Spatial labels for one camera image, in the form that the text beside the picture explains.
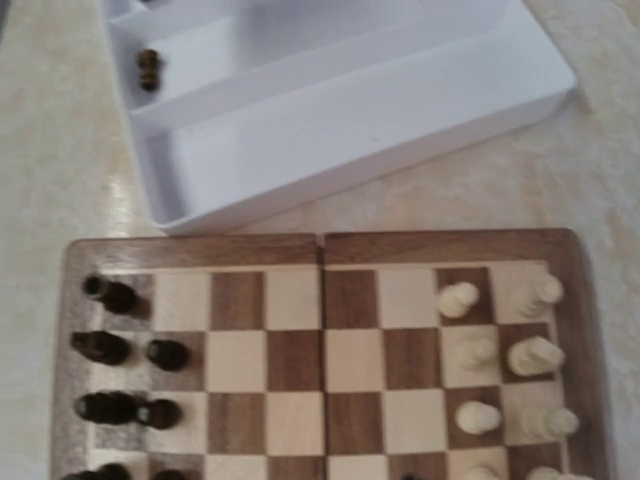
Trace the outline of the black chess pawn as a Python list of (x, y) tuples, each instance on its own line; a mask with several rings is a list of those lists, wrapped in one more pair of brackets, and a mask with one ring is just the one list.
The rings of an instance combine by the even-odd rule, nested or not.
[(165, 469), (154, 473), (151, 480), (185, 480), (184, 473), (180, 470)]
[(156, 430), (166, 430), (175, 426), (181, 419), (179, 405), (168, 399), (143, 402), (136, 410), (136, 421)]
[(183, 369), (189, 359), (189, 350), (174, 340), (151, 340), (145, 349), (146, 358), (163, 371), (175, 372)]

